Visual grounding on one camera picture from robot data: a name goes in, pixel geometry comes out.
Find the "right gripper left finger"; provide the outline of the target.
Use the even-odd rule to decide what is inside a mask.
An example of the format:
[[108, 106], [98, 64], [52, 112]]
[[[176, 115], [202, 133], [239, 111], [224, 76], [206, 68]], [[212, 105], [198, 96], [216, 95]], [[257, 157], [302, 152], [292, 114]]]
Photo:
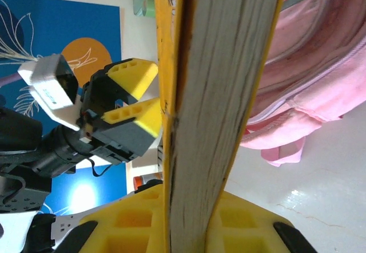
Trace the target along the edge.
[[82, 215], [57, 252], [167, 252], [163, 185]]

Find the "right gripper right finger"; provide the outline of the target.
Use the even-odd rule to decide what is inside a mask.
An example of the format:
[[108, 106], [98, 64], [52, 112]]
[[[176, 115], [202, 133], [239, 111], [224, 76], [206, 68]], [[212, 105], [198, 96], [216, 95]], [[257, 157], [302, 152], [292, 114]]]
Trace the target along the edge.
[[206, 252], [316, 252], [286, 218], [229, 192], [212, 215]]

